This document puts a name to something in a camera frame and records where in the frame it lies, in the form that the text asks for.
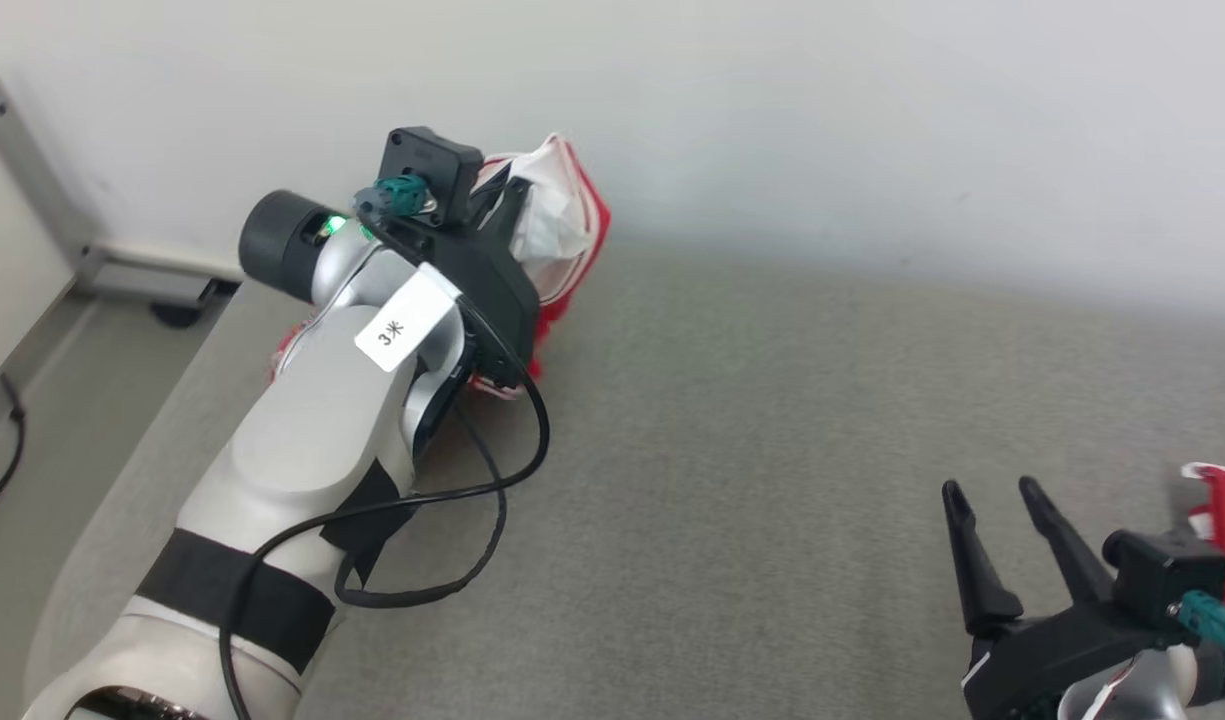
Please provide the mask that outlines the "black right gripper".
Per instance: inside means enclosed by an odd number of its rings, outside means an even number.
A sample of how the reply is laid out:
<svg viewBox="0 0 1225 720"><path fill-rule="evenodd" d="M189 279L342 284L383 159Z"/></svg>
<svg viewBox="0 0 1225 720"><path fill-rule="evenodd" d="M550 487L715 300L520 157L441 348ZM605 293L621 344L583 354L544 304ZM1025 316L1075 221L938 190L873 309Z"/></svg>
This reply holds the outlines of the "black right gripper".
<svg viewBox="0 0 1225 720"><path fill-rule="evenodd" d="M1002 584L978 536L976 512L956 480L942 484L951 556L971 662L960 693L973 719L1054 718L1061 694L1140 651L1185 644L1182 624L1143 623L1109 601L1112 579L1101 560L1034 478L1018 489L1031 524L1049 542L1073 606L1023 620L1019 598Z"/></svg>

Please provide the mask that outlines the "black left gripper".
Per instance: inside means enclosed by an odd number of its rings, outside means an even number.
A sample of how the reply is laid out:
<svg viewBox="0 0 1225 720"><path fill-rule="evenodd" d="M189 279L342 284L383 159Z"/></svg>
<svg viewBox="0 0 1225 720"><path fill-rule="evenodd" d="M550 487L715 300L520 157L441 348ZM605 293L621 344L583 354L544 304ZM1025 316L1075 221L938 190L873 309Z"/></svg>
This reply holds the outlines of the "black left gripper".
<svg viewBox="0 0 1225 720"><path fill-rule="evenodd" d="M372 217L370 231L412 264L432 264L461 290L499 340L519 362L511 362L501 347L479 340L475 373L502 389L522 384L533 359L540 301L537 288L514 260L513 238L530 182L524 178L492 176L478 189L478 228L432 228L414 218Z"/></svg>

